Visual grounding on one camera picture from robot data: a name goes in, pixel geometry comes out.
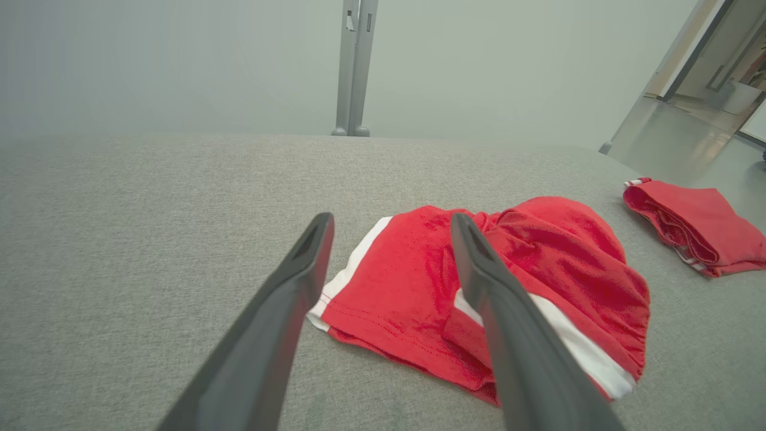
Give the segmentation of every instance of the folded red cloth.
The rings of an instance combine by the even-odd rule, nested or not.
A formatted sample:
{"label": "folded red cloth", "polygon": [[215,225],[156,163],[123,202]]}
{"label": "folded red cloth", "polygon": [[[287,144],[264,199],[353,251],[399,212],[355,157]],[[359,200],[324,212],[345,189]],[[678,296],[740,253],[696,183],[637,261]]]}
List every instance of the folded red cloth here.
{"label": "folded red cloth", "polygon": [[710,277],[766,269],[766,237],[716,189],[687,189],[650,178],[625,183],[628,208],[649,219],[660,240]]}
{"label": "folded red cloth", "polygon": [[312,323],[498,404],[483,322],[460,290],[455,212],[472,217],[602,393],[629,393],[644,366],[647,283],[603,219],[560,197],[491,215],[425,206],[381,219],[323,288]]}

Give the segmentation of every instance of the white plant pot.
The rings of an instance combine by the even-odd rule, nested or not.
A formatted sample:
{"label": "white plant pot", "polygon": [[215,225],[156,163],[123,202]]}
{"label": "white plant pot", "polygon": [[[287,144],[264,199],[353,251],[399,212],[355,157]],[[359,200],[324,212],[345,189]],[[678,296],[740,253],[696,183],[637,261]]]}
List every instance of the white plant pot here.
{"label": "white plant pot", "polygon": [[761,94],[761,90],[741,82],[732,82],[732,84],[734,84],[734,93],[723,105],[723,110],[730,114],[739,115],[755,102],[755,99]]}

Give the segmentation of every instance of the gray table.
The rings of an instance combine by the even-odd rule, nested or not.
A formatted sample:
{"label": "gray table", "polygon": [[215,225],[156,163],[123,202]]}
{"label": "gray table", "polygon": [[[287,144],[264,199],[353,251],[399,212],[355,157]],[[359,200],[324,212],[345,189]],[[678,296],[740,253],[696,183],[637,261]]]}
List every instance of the gray table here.
{"label": "gray table", "polygon": [[[638,174],[567,146],[337,137],[65,137],[0,149],[0,429],[151,429],[318,212],[328,277],[382,216],[592,207],[649,282],[628,429],[763,429],[766,273],[711,280],[622,203]],[[304,324],[282,429],[502,429],[454,385]]]}

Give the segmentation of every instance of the glossy floor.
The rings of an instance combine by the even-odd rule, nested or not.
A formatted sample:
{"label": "glossy floor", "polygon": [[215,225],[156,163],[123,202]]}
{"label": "glossy floor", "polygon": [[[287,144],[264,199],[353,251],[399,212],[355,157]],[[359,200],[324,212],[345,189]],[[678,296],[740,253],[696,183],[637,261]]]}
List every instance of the glossy floor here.
{"label": "glossy floor", "polygon": [[609,156],[642,175],[715,188],[766,232],[765,148],[676,107],[642,97],[612,140]]}

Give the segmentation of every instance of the red garment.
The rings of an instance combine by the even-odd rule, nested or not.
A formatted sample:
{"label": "red garment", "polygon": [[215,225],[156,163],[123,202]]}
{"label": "red garment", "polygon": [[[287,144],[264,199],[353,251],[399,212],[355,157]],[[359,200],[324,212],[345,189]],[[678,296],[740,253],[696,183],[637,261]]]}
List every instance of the red garment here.
{"label": "red garment", "polygon": [[734,213],[716,189],[687,189],[641,178],[625,183],[627,206],[649,219],[660,240],[710,277],[766,269],[766,237]]}
{"label": "red garment", "polygon": [[492,215],[425,206],[382,219],[324,287],[312,323],[498,404],[481,317],[460,290],[455,212],[473,218],[602,393],[630,392],[644,366],[647,283],[604,220],[560,197]]}

